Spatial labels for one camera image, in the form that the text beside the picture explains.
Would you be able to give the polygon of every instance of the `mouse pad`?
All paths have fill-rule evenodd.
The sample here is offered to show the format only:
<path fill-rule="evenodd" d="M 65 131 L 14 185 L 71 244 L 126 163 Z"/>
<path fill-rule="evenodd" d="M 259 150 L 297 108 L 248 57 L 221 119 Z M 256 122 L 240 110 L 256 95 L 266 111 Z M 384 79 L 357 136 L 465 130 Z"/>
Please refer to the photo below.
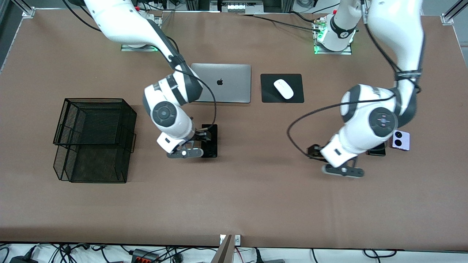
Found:
<path fill-rule="evenodd" d="M 275 81 L 284 80 L 289 84 L 294 95 L 287 100 L 275 88 Z M 302 88 L 301 74 L 261 74 L 262 102 L 304 103 L 304 90 Z"/>

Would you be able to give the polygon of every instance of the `table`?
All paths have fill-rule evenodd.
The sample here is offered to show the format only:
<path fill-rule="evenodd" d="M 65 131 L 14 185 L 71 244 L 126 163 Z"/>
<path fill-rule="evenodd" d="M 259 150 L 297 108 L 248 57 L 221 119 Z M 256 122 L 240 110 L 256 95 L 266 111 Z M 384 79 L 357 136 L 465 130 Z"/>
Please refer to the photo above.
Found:
<path fill-rule="evenodd" d="M 306 25 L 293 15 L 269 15 Z M 219 157 L 169 160 L 146 115 L 143 88 L 172 70 L 160 54 L 121 52 L 67 10 L 24 20 L 0 75 L 0 240 L 243 246 L 468 249 L 468 71 L 452 27 L 424 17 L 427 44 L 410 152 L 361 156 L 361 179 L 321 173 L 288 141 L 302 114 L 357 83 L 393 86 L 362 30 L 352 56 L 314 55 L 310 32 L 248 16 L 176 13 L 163 30 L 189 64 L 252 65 L 250 104 L 220 104 Z M 262 103 L 260 74 L 300 73 L 304 103 Z M 138 113 L 126 184 L 57 180 L 52 144 L 64 98 L 124 98 Z M 213 106 L 184 110 L 210 123 Z M 339 109 L 299 123 L 307 148 L 343 125 Z"/>

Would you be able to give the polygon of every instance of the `laptop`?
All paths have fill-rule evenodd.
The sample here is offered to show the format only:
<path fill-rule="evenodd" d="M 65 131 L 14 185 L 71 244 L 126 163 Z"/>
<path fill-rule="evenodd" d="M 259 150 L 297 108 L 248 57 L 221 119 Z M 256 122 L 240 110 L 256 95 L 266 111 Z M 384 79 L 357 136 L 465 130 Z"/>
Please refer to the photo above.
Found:
<path fill-rule="evenodd" d="M 250 65 L 193 63 L 192 70 L 212 90 L 216 102 L 250 103 Z M 197 102 L 213 102 L 203 85 Z"/>

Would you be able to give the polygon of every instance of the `white robotic arm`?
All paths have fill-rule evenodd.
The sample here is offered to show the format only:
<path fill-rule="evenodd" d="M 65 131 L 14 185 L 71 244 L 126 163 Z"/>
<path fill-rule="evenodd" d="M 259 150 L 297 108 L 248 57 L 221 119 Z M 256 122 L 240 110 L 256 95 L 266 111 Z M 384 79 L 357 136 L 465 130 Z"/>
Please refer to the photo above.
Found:
<path fill-rule="evenodd" d="M 197 75 L 185 63 L 159 26 L 143 18 L 130 0 L 84 0 L 102 33 L 126 45 L 152 45 L 169 63 L 174 73 L 145 88 L 143 105 L 153 123 L 162 131 L 158 144 L 173 153 L 195 135 L 191 118 L 181 106 L 197 100 L 203 90 Z M 200 149 L 190 157 L 203 154 Z"/>
<path fill-rule="evenodd" d="M 346 92 L 341 102 L 373 102 L 341 106 L 345 125 L 320 151 L 333 167 L 387 141 L 396 128 L 414 117 L 415 84 L 421 75 L 424 49 L 421 4 L 422 0 L 373 1 L 367 17 L 368 28 L 397 56 L 395 87 L 384 89 L 359 84 Z"/>

